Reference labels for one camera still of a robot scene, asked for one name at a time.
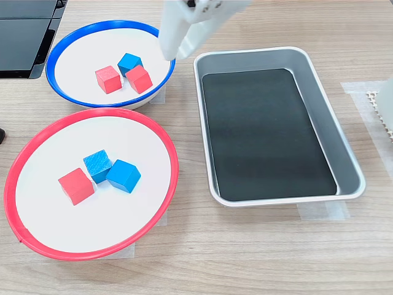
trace blue rim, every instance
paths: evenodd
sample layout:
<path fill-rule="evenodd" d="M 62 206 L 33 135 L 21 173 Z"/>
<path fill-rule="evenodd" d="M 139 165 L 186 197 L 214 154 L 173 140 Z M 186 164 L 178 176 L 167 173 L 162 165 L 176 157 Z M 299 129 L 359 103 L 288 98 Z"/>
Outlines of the blue rim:
<path fill-rule="evenodd" d="M 155 92 L 159 91 L 161 87 L 164 86 L 164 84 L 168 81 L 168 79 L 171 77 L 173 70 L 174 70 L 174 65 L 176 63 L 175 60 L 171 61 L 171 66 L 169 68 L 169 71 L 165 77 L 165 79 L 157 86 L 155 87 L 152 91 L 148 92 L 145 95 L 142 95 L 138 98 L 134 98 L 133 100 L 128 100 L 124 101 L 122 103 L 113 103 L 113 104 L 92 104 L 92 103 L 84 103 L 79 100 L 75 100 L 71 97 L 69 97 L 67 94 L 60 89 L 59 85 L 57 84 L 56 78 L 55 78 L 55 67 L 57 60 L 59 59 L 60 55 L 63 53 L 63 51 L 74 41 L 78 40 L 79 38 L 82 38 L 86 35 L 100 32 L 100 31 L 105 31 L 105 30 L 111 30 L 111 29 L 123 29 L 123 28 L 129 28 L 129 29 L 137 29 L 137 30 L 142 30 L 145 32 L 150 33 L 151 35 L 154 35 L 158 37 L 158 29 L 154 28 L 153 26 L 147 25 L 145 23 L 140 23 L 140 22 L 134 22 L 131 20 L 106 20 L 105 22 L 99 22 L 99 23 L 93 23 L 88 26 L 84 26 L 83 28 L 77 29 L 76 31 L 72 32 L 71 34 L 67 35 L 64 37 L 52 50 L 48 57 L 47 61 L 47 66 L 46 66 L 46 74 L 47 74 L 47 79 L 50 84 L 50 86 L 53 88 L 54 91 L 57 92 L 60 96 L 65 98 L 66 100 L 69 100 L 73 103 L 80 104 L 82 106 L 88 106 L 90 108 L 103 108 L 103 107 L 119 107 L 119 106 L 128 106 L 130 104 L 138 103 L 149 96 L 153 95 Z"/>

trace red cube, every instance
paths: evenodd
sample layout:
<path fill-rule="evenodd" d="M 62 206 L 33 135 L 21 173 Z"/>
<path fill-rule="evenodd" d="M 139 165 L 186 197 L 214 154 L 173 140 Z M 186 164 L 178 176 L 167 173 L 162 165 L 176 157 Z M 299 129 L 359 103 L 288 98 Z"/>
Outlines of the red cube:
<path fill-rule="evenodd" d="M 59 183 L 74 206 L 94 194 L 93 183 L 80 168 L 60 178 Z"/>
<path fill-rule="evenodd" d="M 113 66 L 107 66 L 106 68 L 99 69 L 96 71 L 96 77 L 98 85 L 105 91 L 106 94 L 122 88 L 120 75 L 113 68 Z"/>
<path fill-rule="evenodd" d="M 143 66 L 136 66 L 131 71 L 128 71 L 125 76 L 130 82 L 131 87 L 133 87 L 138 94 L 145 92 L 153 86 L 149 73 L 143 68 Z"/>

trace silver tray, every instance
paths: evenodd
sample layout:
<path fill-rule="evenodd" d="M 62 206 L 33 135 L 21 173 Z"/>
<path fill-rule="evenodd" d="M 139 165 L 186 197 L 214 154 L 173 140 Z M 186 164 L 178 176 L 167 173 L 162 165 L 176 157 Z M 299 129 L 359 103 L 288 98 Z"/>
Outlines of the silver tray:
<path fill-rule="evenodd" d="M 286 69 L 292 75 L 309 120 L 323 151 L 337 191 L 330 195 L 288 196 L 252 200 L 227 200 L 220 195 L 209 135 L 203 77 L 208 74 L 240 73 L 267 69 Z M 365 178 L 338 123 L 314 66 L 306 52 L 295 47 L 278 47 L 200 55 L 194 62 L 201 129 L 212 196 L 228 207 L 249 207 L 285 203 L 354 199 L 363 194 Z"/>

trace blue cube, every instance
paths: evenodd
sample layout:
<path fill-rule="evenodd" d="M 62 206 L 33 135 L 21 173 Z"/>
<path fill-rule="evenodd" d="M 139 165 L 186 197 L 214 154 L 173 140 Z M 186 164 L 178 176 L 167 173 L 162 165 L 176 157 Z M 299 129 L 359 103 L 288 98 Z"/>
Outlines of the blue cube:
<path fill-rule="evenodd" d="M 141 174 L 138 169 L 122 160 L 116 160 L 106 175 L 106 179 L 111 185 L 129 194 L 133 191 L 140 178 Z"/>
<path fill-rule="evenodd" d="M 104 150 L 84 158 L 84 162 L 88 173 L 97 184 L 106 179 L 106 175 L 112 168 L 111 160 Z"/>
<path fill-rule="evenodd" d="M 139 65 L 143 66 L 141 58 L 129 53 L 124 54 L 123 58 L 117 64 L 123 77 L 125 77 L 127 72 Z"/>

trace red rim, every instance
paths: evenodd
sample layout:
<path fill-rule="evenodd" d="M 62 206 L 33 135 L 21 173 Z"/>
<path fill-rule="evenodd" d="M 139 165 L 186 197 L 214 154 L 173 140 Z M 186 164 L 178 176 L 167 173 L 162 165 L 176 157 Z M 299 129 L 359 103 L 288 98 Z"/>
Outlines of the red rim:
<path fill-rule="evenodd" d="M 145 125 L 146 127 L 150 128 L 163 141 L 171 161 L 171 181 L 164 202 L 162 203 L 160 209 L 158 209 L 156 214 L 153 216 L 153 218 L 142 229 L 140 229 L 134 235 L 130 236 L 128 239 L 116 245 L 98 251 L 86 252 L 86 253 L 69 253 L 69 252 L 63 252 L 63 251 L 58 251 L 49 248 L 44 244 L 40 243 L 38 240 L 36 240 L 29 233 L 28 229 L 24 227 L 22 221 L 20 220 L 17 211 L 16 202 L 15 202 L 15 191 L 16 191 L 17 181 L 20 172 L 23 166 L 25 165 L 25 163 L 27 162 L 27 160 L 33 154 L 33 152 L 45 140 L 47 140 L 49 137 L 54 135 L 56 132 L 81 120 L 85 120 L 93 117 L 105 117 L 105 116 L 123 117 L 123 118 L 137 121 Z M 149 230 L 151 230 L 151 228 L 160 220 L 160 218 L 168 208 L 169 204 L 171 203 L 174 192 L 176 190 L 178 177 L 179 177 L 179 161 L 177 158 L 176 149 L 169 135 L 165 132 L 165 130 L 161 126 L 159 126 L 159 124 L 157 124 L 152 119 L 146 117 L 145 115 L 127 109 L 118 109 L 118 108 L 88 109 L 86 111 L 77 112 L 75 114 L 67 116 L 63 119 L 56 121 L 52 125 L 49 125 L 47 128 L 43 129 L 43 131 L 39 132 L 22 149 L 22 151 L 19 153 L 18 157 L 15 159 L 14 163 L 12 164 L 7 177 L 6 186 L 4 189 L 4 208 L 6 211 L 8 222 L 14 234 L 17 236 L 20 242 L 24 243 L 27 247 L 34 250 L 35 252 L 38 252 L 50 258 L 67 260 L 67 261 L 83 261 L 83 260 L 96 259 L 113 254 L 121 249 L 124 249 L 125 247 L 139 240 L 143 235 L 145 235 Z"/>

